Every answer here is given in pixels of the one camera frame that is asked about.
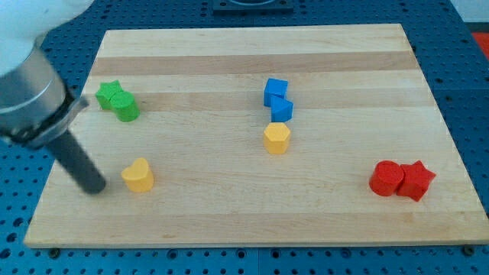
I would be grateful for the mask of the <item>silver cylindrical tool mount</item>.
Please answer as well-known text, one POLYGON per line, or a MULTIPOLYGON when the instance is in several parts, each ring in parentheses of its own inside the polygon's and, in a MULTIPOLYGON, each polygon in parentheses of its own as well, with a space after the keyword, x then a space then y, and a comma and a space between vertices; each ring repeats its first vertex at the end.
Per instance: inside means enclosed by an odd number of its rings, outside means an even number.
POLYGON ((69 127, 88 105, 32 44, 26 59, 1 76, 1 140, 31 149, 77 146, 69 127))

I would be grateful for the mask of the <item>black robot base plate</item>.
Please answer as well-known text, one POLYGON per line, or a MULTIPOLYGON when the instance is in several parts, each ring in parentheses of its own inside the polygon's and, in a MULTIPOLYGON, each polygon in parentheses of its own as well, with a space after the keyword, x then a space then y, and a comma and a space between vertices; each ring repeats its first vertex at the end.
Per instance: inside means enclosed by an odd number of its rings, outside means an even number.
POLYGON ((224 15, 231 13, 291 12, 294 0, 211 0, 212 13, 224 15))

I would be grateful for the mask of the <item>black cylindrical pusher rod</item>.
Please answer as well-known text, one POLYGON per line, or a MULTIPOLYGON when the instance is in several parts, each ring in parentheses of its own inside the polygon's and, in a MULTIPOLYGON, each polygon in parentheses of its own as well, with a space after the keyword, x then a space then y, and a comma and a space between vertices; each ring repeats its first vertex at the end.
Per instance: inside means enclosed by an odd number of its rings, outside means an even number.
POLYGON ((83 192, 98 194, 106 187, 105 178, 70 131, 66 130, 46 148, 83 192))

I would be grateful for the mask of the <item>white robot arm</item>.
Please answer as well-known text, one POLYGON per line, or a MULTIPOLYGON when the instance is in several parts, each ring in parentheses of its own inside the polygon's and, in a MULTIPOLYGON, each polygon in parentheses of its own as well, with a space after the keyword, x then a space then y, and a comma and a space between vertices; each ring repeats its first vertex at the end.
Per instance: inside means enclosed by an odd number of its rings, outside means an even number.
POLYGON ((53 68, 37 39, 81 15, 92 0, 1 3, 1 138, 30 149, 45 147, 88 194, 106 185, 68 127, 88 106, 53 68))

